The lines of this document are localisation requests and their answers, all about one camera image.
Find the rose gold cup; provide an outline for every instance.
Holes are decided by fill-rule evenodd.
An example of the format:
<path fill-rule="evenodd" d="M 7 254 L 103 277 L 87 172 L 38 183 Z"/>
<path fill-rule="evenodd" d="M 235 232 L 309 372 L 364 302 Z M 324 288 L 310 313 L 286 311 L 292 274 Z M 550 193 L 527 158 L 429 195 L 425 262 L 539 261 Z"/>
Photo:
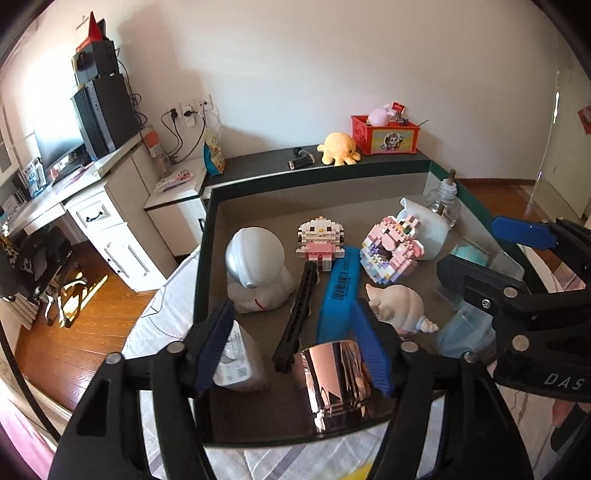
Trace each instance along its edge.
<path fill-rule="evenodd" d="M 315 345 L 294 355 L 292 374 L 307 398 L 318 433 L 359 426 L 370 420 L 371 384 L 352 340 Z"/>

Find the white ceramic figurine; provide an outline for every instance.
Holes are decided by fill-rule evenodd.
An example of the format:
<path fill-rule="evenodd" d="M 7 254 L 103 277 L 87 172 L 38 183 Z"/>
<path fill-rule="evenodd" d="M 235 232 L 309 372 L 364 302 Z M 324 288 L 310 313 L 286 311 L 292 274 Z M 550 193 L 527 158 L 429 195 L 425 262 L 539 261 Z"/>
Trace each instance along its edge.
<path fill-rule="evenodd" d="M 279 239 L 260 227 L 241 228 L 226 248 L 228 297 L 238 313 L 274 310 L 287 301 L 296 281 L 284 265 Z"/>
<path fill-rule="evenodd" d="M 417 292 L 404 285 L 376 288 L 367 284 L 369 307 L 380 322 L 392 325 L 404 337 L 417 332 L 433 333 L 439 330 L 423 315 L 423 301 Z"/>

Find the glass bottle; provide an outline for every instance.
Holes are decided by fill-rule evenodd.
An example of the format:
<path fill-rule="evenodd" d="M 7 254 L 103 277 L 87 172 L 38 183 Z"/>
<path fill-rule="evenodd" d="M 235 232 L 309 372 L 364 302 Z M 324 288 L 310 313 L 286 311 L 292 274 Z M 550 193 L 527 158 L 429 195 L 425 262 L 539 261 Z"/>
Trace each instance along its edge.
<path fill-rule="evenodd" d="M 453 227 L 460 216 L 460 199 L 454 182 L 455 170 L 450 170 L 449 177 L 442 180 L 439 187 L 429 192 L 426 208 L 441 215 L 448 225 Z"/>

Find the pink building block figure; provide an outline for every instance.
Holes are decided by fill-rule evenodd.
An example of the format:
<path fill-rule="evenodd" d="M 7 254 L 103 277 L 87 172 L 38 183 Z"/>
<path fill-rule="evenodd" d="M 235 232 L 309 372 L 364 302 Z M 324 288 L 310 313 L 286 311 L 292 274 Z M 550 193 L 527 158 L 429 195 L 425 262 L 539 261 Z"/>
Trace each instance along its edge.
<path fill-rule="evenodd" d="M 361 264 L 375 283 L 394 284 L 417 265 L 425 253 L 423 245 L 413 238 L 418 225 L 412 215 L 403 220 L 387 216 L 368 233 L 361 243 Z"/>
<path fill-rule="evenodd" d="M 303 223 L 297 232 L 298 245 L 295 252 L 300 258 L 316 262 L 318 267 L 329 272 L 335 258 L 345 256 L 342 248 L 345 232 L 339 223 L 322 216 Z"/>

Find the barcode label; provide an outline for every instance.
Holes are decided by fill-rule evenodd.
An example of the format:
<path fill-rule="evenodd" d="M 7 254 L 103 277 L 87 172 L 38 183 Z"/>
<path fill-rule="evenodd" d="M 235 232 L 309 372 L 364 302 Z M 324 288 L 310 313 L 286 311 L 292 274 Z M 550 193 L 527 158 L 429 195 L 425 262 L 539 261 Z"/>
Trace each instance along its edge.
<path fill-rule="evenodd" d="M 339 274 L 339 279 L 333 288 L 331 298 L 335 300 L 344 300 L 347 296 L 347 289 L 349 288 L 349 276 L 345 272 Z"/>

